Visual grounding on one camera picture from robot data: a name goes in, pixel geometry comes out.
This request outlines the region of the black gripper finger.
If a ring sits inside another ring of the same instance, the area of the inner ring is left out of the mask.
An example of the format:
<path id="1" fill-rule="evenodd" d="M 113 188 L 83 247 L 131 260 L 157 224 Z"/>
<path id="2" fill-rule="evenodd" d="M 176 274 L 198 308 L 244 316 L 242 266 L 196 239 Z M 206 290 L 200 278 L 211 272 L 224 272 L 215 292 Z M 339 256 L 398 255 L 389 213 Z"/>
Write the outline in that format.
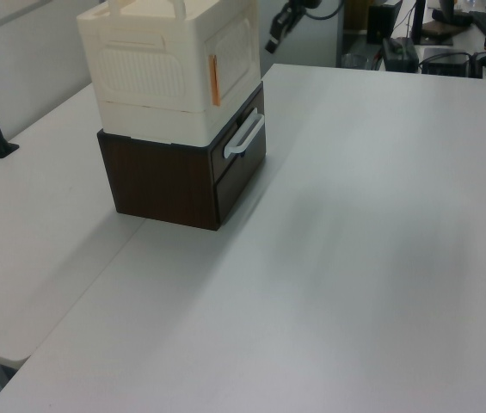
<path id="1" fill-rule="evenodd" d="M 275 53 L 280 43 L 283 41 L 286 34 L 284 27 L 271 27 L 269 31 L 269 39 L 265 45 L 265 50 L 269 53 Z"/>

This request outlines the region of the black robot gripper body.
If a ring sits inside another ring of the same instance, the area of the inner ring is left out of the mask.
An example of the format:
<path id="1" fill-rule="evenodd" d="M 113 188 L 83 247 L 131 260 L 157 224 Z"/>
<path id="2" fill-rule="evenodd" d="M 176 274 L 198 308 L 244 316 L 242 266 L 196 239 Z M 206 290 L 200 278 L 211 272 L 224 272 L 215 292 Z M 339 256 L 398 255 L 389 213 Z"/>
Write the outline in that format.
<path id="1" fill-rule="evenodd" d="M 290 33 L 299 23 L 308 9 L 316 9 L 321 4 L 321 0 L 290 0 L 287 1 L 272 20 L 271 34 Z"/>

